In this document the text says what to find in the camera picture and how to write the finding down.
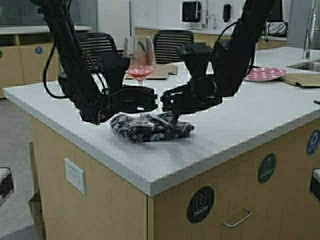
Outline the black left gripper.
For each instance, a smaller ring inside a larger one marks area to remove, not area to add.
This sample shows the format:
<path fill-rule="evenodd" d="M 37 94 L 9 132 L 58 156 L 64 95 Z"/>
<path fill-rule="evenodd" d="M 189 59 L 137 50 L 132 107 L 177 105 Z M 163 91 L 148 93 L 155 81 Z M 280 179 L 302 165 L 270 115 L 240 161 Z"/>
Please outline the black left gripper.
<path fill-rule="evenodd" d="M 122 85 L 118 89 L 108 88 L 108 106 L 113 112 L 143 113 L 158 108 L 155 90 L 144 86 Z"/>

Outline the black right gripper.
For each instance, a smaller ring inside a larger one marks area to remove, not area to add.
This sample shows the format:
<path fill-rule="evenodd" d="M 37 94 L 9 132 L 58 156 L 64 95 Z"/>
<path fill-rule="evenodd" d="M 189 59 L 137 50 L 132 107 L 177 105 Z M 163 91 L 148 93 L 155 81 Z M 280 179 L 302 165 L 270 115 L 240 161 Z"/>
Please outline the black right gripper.
<path fill-rule="evenodd" d="M 170 124 L 180 122 L 181 115 L 201 112 L 223 103 L 223 98 L 216 95 L 217 85 L 214 81 L 188 83 L 166 90 L 160 97 L 162 110 L 171 115 Z"/>

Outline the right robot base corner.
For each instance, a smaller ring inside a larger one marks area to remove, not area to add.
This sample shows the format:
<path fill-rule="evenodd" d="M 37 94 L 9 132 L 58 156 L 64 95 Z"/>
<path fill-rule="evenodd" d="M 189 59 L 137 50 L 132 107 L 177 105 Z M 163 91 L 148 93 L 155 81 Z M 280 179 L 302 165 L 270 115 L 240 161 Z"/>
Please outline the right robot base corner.
<path fill-rule="evenodd" d="M 320 169 L 315 168 L 312 172 L 310 192 L 315 196 L 315 198 L 320 200 Z"/>

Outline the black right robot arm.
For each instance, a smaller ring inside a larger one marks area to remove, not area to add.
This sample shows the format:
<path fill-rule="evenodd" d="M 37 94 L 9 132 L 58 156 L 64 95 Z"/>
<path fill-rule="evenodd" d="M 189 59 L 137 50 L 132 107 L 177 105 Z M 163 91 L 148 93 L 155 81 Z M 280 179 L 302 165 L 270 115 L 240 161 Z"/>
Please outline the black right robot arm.
<path fill-rule="evenodd" d="M 233 97 L 252 70 L 256 44 L 274 6 L 273 0 L 247 0 L 241 17 L 231 24 L 229 39 L 219 37 L 213 47 L 205 43 L 185 43 L 176 49 L 190 80 L 167 90 L 160 98 L 164 112 L 175 124 L 182 115 L 193 114 Z"/>

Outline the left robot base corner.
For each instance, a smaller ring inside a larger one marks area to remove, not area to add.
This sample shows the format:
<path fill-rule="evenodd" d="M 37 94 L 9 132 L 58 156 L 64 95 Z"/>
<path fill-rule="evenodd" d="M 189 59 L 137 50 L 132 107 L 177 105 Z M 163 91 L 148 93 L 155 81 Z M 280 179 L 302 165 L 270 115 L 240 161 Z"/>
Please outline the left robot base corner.
<path fill-rule="evenodd" d="M 14 192 L 12 171 L 9 167 L 0 168 L 0 206 L 2 206 Z"/>

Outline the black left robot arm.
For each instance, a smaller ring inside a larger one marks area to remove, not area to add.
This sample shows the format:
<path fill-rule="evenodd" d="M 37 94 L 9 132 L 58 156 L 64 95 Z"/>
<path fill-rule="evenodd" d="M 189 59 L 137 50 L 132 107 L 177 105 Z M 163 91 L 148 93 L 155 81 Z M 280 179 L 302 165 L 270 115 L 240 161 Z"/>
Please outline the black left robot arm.
<path fill-rule="evenodd" d="M 57 48 L 66 79 L 59 81 L 64 98 L 71 100 L 85 122 L 99 125 L 113 115 L 151 112 L 158 108 L 157 95 L 148 87 L 125 85 L 130 58 L 116 51 L 101 54 L 94 70 L 102 73 L 107 87 L 99 89 L 90 71 L 90 57 L 82 49 L 65 0 L 34 0 L 38 13 L 43 14 Z"/>

